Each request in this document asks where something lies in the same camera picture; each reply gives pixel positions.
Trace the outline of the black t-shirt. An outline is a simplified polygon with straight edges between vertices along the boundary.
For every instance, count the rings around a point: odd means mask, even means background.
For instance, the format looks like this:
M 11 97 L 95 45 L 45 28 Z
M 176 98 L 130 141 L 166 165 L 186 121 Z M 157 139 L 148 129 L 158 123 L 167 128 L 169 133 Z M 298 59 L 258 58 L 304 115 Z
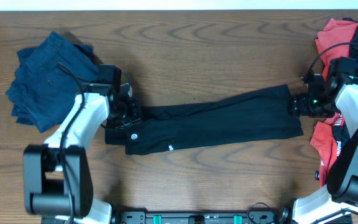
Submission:
M 288 112 L 287 85 L 273 86 L 221 101 L 145 106 L 133 125 L 105 131 L 105 143 L 124 146 L 127 155 L 147 155 L 303 135 L 300 120 Z

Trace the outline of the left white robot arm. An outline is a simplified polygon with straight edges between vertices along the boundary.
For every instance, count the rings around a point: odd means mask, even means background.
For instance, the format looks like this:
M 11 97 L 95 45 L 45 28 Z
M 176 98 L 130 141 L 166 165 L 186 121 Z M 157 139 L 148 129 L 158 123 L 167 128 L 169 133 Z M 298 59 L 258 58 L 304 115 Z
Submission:
M 24 207 L 42 223 L 113 223 L 112 205 L 94 197 L 86 152 L 102 123 L 138 120 L 132 87 L 87 83 L 59 128 L 23 153 Z

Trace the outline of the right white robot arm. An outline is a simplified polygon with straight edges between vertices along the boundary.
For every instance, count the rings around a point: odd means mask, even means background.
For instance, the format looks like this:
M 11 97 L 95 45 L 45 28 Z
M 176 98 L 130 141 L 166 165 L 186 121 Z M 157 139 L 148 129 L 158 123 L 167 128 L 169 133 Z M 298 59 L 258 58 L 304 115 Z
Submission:
M 325 185 L 293 202 L 288 223 L 328 223 L 348 214 L 358 216 L 358 78 L 333 77 L 326 91 L 334 98 L 351 138 L 330 168 Z

